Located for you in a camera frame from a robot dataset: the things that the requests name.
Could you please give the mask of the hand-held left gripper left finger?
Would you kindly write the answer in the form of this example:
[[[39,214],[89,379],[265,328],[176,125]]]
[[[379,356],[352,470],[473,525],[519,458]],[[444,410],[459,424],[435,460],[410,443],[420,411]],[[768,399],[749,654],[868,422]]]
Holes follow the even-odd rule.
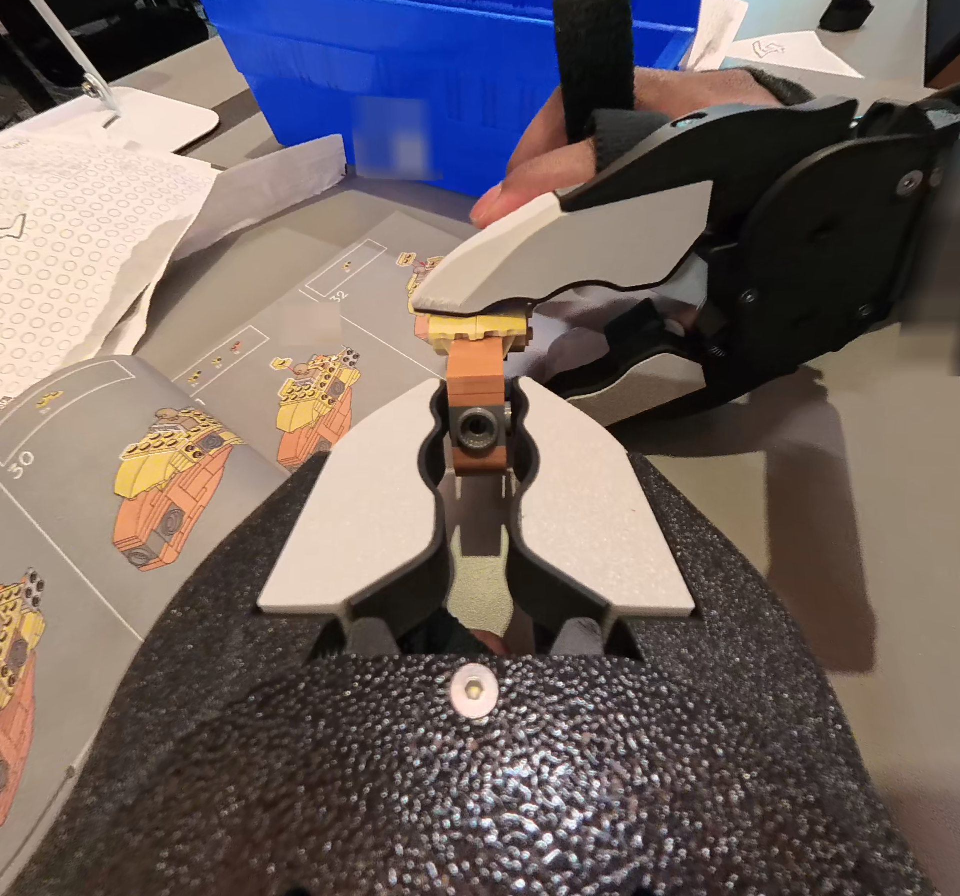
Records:
[[[270,614],[426,618],[450,587],[443,384],[427,379],[325,459],[257,600]]]

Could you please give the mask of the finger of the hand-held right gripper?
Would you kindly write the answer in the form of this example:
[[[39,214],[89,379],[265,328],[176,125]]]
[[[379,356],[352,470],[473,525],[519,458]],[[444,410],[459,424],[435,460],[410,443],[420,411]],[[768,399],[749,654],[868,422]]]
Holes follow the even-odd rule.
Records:
[[[556,373],[546,387],[605,427],[706,387],[703,364],[650,298],[603,330],[599,358]]]
[[[580,285],[650,289],[701,237],[712,192],[702,181],[578,211],[542,194],[446,255],[414,291],[412,309],[475,315]]]

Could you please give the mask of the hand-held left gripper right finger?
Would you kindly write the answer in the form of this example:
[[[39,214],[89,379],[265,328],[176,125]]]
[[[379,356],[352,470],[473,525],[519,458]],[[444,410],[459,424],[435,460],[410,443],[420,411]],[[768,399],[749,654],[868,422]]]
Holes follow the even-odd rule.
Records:
[[[688,618],[695,602],[625,448],[530,378],[510,402],[513,601],[532,619]]]

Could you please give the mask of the tan and brown brick model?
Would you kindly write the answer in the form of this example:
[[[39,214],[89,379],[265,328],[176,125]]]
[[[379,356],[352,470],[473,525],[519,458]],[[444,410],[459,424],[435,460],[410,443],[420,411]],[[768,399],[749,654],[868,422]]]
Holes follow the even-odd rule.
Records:
[[[451,465],[459,476],[504,473],[512,411],[505,359],[531,338],[530,314],[453,316],[414,312],[414,333],[446,357],[445,387]]]

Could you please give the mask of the grey instruction booklet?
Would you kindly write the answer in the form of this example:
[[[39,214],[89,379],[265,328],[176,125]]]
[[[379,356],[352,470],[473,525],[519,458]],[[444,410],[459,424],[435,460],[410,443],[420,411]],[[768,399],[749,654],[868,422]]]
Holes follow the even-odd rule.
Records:
[[[458,245],[405,213],[187,360],[69,367],[2,417],[2,863],[59,806],[200,563],[307,458],[440,372],[408,300]],[[206,352],[200,355],[199,350]]]

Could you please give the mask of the blue storage bin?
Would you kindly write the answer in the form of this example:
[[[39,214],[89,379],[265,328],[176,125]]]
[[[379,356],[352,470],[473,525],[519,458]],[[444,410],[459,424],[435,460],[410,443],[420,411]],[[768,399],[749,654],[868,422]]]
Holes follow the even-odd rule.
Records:
[[[357,170],[480,194],[558,87],[570,142],[673,70],[701,0],[198,0],[281,146],[340,135]],[[398,138],[410,163],[373,140]]]

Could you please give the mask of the person's right forearm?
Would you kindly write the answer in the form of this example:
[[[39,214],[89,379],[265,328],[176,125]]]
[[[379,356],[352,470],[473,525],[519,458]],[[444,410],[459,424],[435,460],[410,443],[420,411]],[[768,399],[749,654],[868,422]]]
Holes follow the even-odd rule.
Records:
[[[814,99],[814,94],[795,80],[770,74],[758,67],[737,67],[749,74],[752,80],[762,87],[780,105],[797,106]]]

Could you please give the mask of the grey desk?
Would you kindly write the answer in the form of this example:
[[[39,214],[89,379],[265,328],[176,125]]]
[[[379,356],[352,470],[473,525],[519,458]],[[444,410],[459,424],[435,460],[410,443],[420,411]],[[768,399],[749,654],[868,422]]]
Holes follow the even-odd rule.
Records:
[[[137,351],[183,368],[400,211],[464,239],[472,201],[348,177],[171,266]],[[870,775],[942,894],[958,894],[958,382],[892,326],[743,404],[627,434],[750,560],[822,660]]]

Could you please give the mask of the person's right hand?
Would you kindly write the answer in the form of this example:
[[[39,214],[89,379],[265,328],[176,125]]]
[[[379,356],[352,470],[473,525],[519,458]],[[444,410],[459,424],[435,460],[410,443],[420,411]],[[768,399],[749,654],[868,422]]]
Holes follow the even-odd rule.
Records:
[[[780,105],[750,73],[737,68],[690,73],[635,67],[633,83],[636,110],[659,112],[670,119],[714,105]],[[564,113],[557,88],[524,131],[504,178],[474,204],[470,212],[474,227],[484,229],[542,194],[594,177],[594,140],[569,144]]]

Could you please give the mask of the small black object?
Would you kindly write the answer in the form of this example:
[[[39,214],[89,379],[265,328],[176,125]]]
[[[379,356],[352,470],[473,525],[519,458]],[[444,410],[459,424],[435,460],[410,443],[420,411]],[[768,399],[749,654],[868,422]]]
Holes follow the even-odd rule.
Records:
[[[856,31],[864,26],[874,9],[871,0],[831,0],[817,28],[830,33]]]

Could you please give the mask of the white panel stand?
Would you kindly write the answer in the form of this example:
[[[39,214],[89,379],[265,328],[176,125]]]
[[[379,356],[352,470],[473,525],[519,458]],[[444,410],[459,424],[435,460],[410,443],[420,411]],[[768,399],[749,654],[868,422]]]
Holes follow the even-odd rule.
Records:
[[[45,0],[28,0],[82,70],[81,94],[5,128],[11,137],[45,134],[86,142],[176,152],[210,134],[218,114],[136,88],[112,87]]]

